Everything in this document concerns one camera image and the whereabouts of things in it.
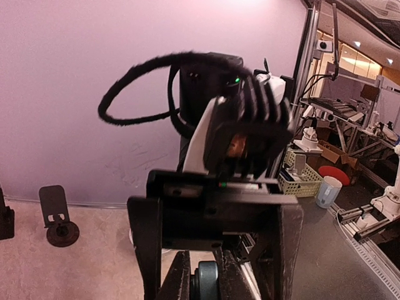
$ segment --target yellow basket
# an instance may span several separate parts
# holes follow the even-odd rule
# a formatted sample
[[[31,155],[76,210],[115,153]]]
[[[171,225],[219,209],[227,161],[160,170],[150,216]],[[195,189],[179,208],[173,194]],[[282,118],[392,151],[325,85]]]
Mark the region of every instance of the yellow basket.
[[[292,166],[294,164],[294,156],[295,154],[292,151],[288,151],[284,162]],[[308,164],[306,164],[304,170],[304,178],[303,182],[287,181],[282,174],[279,174],[278,182],[285,195],[295,195],[299,198],[315,196],[318,193],[323,178]]]

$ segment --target cardboard box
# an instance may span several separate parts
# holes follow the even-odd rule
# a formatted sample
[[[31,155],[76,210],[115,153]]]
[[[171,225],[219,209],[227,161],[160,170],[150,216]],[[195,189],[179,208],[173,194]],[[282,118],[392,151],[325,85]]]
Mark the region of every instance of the cardboard box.
[[[329,127],[317,127],[318,140],[327,141],[331,135],[332,129]]]
[[[309,166],[318,172],[321,166],[336,167],[349,176],[350,184],[354,184],[358,178],[358,159],[350,157],[339,148],[326,141],[319,141],[318,146],[322,149],[320,157],[310,157],[307,160]]]

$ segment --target lavender wall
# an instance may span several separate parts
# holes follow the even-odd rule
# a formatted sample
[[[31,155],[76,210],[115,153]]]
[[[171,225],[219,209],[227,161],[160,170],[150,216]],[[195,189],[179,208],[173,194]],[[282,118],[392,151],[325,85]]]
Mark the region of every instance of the lavender wall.
[[[253,69],[266,56],[274,74],[291,76],[305,14],[299,0],[0,1],[4,192],[37,199],[41,186],[62,184],[70,201],[92,203],[144,194],[151,168],[176,167],[179,136],[169,121],[100,121],[108,87],[133,64],[192,49]],[[165,111],[167,74],[137,80],[110,112]]]

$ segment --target wheel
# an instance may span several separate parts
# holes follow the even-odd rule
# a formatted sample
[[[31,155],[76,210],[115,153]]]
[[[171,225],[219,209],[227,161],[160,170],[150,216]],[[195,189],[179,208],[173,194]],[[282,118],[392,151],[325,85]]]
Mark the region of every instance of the wheel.
[[[191,300],[219,300],[218,266],[215,261],[201,261],[191,276]]]

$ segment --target gray floor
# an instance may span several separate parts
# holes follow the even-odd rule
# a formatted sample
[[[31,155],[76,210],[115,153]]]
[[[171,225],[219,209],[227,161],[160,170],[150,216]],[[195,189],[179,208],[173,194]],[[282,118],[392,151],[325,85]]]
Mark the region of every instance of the gray floor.
[[[378,197],[366,186],[364,178],[359,178],[358,182],[353,186],[344,186],[337,196],[335,203],[345,210],[358,208],[371,202],[372,198]]]
[[[395,299],[345,241],[333,217],[300,199],[305,223],[294,274],[293,299]]]
[[[297,258],[293,300],[394,299],[337,231],[333,217],[301,199],[306,222]],[[67,248],[46,241],[39,204],[7,202],[16,211],[16,237],[0,241],[0,299],[142,299],[143,287],[123,210],[70,208],[81,230]],[[173,260],[162,258],[166,274]],[[209,253],[192,255],[193,266]]]

